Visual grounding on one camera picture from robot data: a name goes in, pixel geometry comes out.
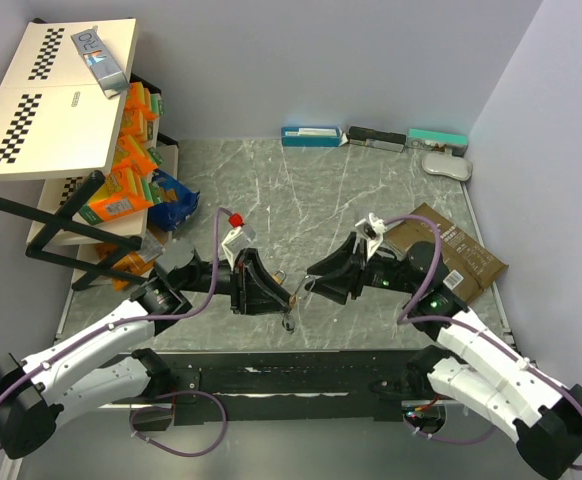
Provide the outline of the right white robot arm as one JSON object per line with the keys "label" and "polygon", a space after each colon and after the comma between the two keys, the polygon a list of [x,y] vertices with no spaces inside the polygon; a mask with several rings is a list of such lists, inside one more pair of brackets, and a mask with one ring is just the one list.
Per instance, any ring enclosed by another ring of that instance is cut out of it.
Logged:
{"label": "right white robot arm", "polygon": [[336,303],[366,286],[411,296],[401,324],[425,333],[433,346],[413,359],[409,390],[419,398],[451,398],[504,433],[545,479],[582,471],[582,386],[566,387],[498,338],[445,280],[442,241],[418,242],[402,259],[377,253],[381,236],[351,233],[310,266],[310,291]]}

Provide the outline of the short shackle brass padlock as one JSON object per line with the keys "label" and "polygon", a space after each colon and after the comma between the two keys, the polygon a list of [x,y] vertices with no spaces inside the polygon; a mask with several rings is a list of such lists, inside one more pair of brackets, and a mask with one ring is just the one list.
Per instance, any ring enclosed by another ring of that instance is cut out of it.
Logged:
{"label": "short shackle brass padlock", "polygon": [[286,279],[286,273],[283,270],[278,270],[273,274],[275,281],[282,285]]}

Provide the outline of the key bunch with panda charm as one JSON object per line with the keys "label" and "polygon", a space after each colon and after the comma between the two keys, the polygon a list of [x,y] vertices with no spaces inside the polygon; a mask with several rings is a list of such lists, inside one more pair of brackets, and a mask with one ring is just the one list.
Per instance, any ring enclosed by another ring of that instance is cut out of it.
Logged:
{"label": "key bunch with panda charm", "polygon": [[296,329],[296,315],[294,311],[286,312],[281,317],[281,325],[283,329],[289,333],[293,334]]}

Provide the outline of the long shackle brass padlock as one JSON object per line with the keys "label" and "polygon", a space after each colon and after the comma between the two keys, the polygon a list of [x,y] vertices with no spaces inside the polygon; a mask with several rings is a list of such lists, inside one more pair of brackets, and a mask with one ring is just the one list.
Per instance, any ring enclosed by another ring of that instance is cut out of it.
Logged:
{"label": "long shackle brass padlock", "polygon": [[315,275],[304,275],[303,278],[298,283],[297,287],[293,291],[289,299],[289,306],[291,308],[297,307],[303,298],[309,295],[315,285],[317,277]]}

